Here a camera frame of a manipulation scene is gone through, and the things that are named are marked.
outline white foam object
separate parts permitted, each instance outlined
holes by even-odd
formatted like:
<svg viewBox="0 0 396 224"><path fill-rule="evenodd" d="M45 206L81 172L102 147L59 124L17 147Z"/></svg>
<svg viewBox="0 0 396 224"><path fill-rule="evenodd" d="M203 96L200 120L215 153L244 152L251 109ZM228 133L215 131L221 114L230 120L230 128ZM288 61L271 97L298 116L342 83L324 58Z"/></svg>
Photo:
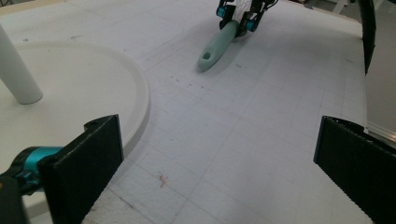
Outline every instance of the white foam object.
<svg viewBox="0 0 396 224"><path fill-rule="evenodd" d="M30 105L17 103L0 82L0 174L27 147L65 146L93 119L119 114L125 157L149 119L149 85L131 59L79 42L16 47L44 92ZM24 196L29 217L48 211L44 193Z"/></svg>

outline white pole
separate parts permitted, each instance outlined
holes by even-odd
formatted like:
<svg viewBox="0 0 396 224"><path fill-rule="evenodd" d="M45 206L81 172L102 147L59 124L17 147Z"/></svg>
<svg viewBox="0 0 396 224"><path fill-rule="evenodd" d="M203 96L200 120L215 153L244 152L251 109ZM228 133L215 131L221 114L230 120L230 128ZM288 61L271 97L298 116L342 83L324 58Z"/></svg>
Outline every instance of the white pole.
<svg viewBox="0 0 396 224"><path fill-rule="evenodd" d="M0 79L22 105L37 102L43 97L21 56L0 24Z"/></svg>

